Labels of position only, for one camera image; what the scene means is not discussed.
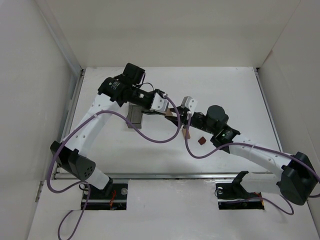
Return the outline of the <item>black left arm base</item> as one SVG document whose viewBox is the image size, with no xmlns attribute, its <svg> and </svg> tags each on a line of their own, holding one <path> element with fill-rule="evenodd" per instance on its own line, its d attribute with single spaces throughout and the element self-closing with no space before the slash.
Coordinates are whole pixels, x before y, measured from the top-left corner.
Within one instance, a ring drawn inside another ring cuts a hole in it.
<svg viewBox="0 0 320 240">
<path fill-rule="evenodd" d="M 80 208 L 90 211 L 125 211 L 127 209 L 128 181 L 116 181 L 109 192 L 105 193 L 90 185 L 90 194 L 86 184 L 80 184 L 82 191 Z"/>
</svg>

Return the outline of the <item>striped light wood block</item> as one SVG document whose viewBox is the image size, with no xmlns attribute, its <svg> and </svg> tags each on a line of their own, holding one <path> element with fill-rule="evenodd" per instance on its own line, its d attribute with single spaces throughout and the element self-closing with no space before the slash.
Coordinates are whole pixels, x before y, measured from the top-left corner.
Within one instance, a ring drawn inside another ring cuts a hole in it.
<svg viewBox="0 0 320 240">
<path fill-rule="evenodd" d="M 187 131 L 187 127 L 183 126 L 182 129 L 183 138 L 189 140 L 191 138 L 190 133 Z"/>
</svg>

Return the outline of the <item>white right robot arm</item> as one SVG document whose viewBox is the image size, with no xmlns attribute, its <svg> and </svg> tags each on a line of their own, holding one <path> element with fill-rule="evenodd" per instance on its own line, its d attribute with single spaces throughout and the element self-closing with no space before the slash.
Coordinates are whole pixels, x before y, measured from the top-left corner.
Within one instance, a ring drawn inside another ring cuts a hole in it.
<svg viewBox="0 0 320 240">
<path fill-rule="evenodd" d="M 178 111 L 177 116 L 168 116 L 167 120 L 175 125 L 181 123 L 186 130 L 193 127 L 210 133 L 216 151 L 247 159 L 267 170 L 262 174 L 243 170 L 232 182 L 217 183 L 219 199 L 248 200 L 265 192 L 282 195 L 285 200 L 302 206 L 313 198 L 312 192 L 320 178 L 304 153 L 288 154 L 260 146 L 228 125 L 229 116 L 221 106 L 210 106 L 206 114 L 190 113 L 185 107 L 179 107 Z"/>
</svg>

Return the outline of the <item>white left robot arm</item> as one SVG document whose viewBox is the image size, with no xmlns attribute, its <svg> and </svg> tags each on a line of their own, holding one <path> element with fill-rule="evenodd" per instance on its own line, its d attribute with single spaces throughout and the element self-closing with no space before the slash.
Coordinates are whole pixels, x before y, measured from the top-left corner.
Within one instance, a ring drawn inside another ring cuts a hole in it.
<svg viewBox="0 0 320 240">
<path fill-rule="evenodd" d="M 60 150 L 57 164 L 60 168 L 87 182 L 107 196 L 112 190 L 113 180 L 103 173 L 87 155 L 99 132 L 125 103 L 142 107 L 151 113 L 164 114 L 169 106 L 165 93 L 159 89 L 147 92 L 141 89 L 145 70 L 128 63 L 123 73 L 106 78 L 97 90 L 93 103 L 80 123 L 64 138 L 62 143 L 52 143 L 53 154 Z"/>
</svg>

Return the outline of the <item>smoky transparent plastic bin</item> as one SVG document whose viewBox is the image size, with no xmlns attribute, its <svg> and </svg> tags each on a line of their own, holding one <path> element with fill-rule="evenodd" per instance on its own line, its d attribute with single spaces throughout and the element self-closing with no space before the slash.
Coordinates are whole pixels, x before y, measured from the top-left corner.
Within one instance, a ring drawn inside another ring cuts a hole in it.
<svg viewBox="0 0 320 240">
<path fill-rule="evenodd" d="M 141 106 L 129 103 L 128 104 L 128 113 L 126 118 L 137 128 L 142 128 L 143 122 L 143 108 Z"/>
</svg>

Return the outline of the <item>plain light wood block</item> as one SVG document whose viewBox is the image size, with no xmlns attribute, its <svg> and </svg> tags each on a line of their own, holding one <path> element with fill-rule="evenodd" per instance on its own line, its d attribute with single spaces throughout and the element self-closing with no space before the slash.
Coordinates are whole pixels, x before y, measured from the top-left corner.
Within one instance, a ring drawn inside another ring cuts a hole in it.
<svg viewBox="0 0 320 240">
<path fill-rule="evenodd" d="M 172 119 L 172 118 L 175 118 L 176 116 L 174 115 L 174 111 L 172 111 L 172 109 L 171 108 L 168 108 L 167 110 L 166 110 L 166 112 L 165 112 L 165 118 L 166 119 Z"/>
</svg>

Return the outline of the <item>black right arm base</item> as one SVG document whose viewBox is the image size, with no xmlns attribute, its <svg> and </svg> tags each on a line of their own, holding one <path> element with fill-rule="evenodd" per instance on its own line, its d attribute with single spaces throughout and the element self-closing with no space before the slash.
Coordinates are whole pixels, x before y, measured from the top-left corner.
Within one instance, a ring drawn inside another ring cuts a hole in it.
<svg viewBox="0 0 320 240">
<path fill-rule="evenodd" d="M 264 202 L 260 192 L 248 192 L 241 185 L 243 178 L 249 174 L 241 171 L 232 181 L 215 183 L 214 195 L 218 200 L 219 210 L 264 210 Z"/>
</svg>

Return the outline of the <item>dark red wood block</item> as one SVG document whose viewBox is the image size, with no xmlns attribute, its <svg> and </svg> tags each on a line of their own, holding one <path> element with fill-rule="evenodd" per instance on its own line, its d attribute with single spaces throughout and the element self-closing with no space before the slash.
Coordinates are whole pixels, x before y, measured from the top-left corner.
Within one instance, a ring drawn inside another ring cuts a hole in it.
<svg viewBox="0 0 320 240">
<path fill-rule="evenodd" d="M 204 136 L 202 136 L 199 140 L 198 143 L 202 146 L 207 142 L 206 138 Z"/>
</svg>

